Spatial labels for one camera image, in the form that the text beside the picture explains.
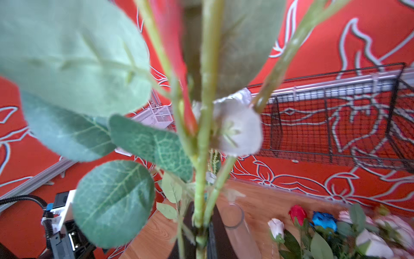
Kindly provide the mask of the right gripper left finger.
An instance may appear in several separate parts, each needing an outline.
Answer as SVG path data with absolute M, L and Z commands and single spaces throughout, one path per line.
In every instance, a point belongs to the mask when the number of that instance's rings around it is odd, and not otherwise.
M 195 259 L 197 228 L 193 226 L 194 202 L 179 210 L 177 237 L 168 259 Z

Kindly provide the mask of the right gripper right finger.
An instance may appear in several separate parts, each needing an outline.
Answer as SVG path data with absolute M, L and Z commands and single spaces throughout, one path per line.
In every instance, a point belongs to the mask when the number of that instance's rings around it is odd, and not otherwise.
M 238 259 L 217 206 L 208 228 L 207 259 Z

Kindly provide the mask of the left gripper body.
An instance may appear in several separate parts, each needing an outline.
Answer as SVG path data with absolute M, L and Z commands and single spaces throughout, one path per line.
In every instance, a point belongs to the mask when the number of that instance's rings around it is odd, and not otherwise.
M 61 231 L 49 239 L 54 259 L 94 259 L 91 244 L 74 220 L 63 223 Z

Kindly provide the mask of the white rose stem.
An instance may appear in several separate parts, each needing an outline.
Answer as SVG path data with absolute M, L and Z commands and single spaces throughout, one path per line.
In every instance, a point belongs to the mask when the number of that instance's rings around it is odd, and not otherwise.
M 272 218 L 268 223 L 272 239 L 277 243 L 284 243 L 284 223 L 279 219 Z

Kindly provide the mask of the red rose stem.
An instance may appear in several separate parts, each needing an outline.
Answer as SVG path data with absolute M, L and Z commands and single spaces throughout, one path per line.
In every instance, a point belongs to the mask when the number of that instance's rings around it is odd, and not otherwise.
M 294 205 L 289 211 L 289 216 L 295 225 L 303 226 L 305 219 L 307 219 L 306 211 L 299 205 Z

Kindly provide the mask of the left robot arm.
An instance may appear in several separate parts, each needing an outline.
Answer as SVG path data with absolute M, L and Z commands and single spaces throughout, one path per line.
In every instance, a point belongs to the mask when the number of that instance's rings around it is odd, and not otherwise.
M 17 258 L 37 258 L 46 249 L 43 210 L 34 201 L 18 201 L 1 213 L 1 244 Z

